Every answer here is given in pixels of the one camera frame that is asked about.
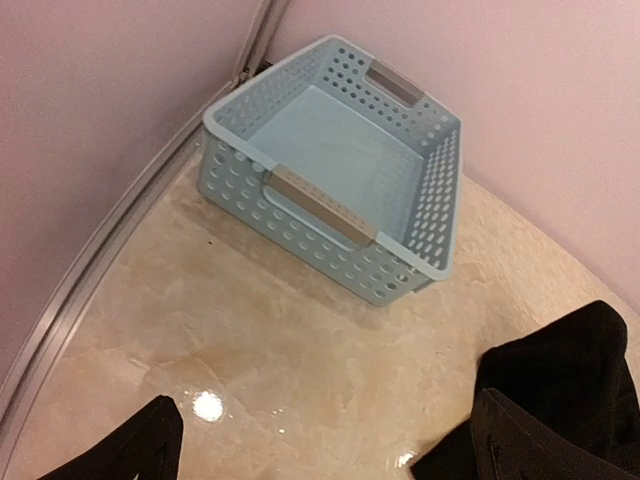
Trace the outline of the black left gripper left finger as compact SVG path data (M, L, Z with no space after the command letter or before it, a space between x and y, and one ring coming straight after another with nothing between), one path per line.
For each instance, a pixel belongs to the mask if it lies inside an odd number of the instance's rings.
M184 423L174 400L159 395L95 446L46 479L175 479Z

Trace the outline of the black garment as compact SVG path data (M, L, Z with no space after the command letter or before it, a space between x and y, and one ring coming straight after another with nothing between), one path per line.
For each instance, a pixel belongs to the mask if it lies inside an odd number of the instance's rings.
M478 362L473 406L481 391L496 389L564 440L636 479L639 401L627 340L615 309L602 300L589 303L487 350ZM471 414L411 466L413 478L481 479Z

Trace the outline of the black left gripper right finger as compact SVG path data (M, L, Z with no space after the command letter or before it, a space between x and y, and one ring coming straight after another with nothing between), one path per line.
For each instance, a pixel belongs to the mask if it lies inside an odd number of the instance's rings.
M470 418L481 479L633 479L573 445L496 389L481 391Z

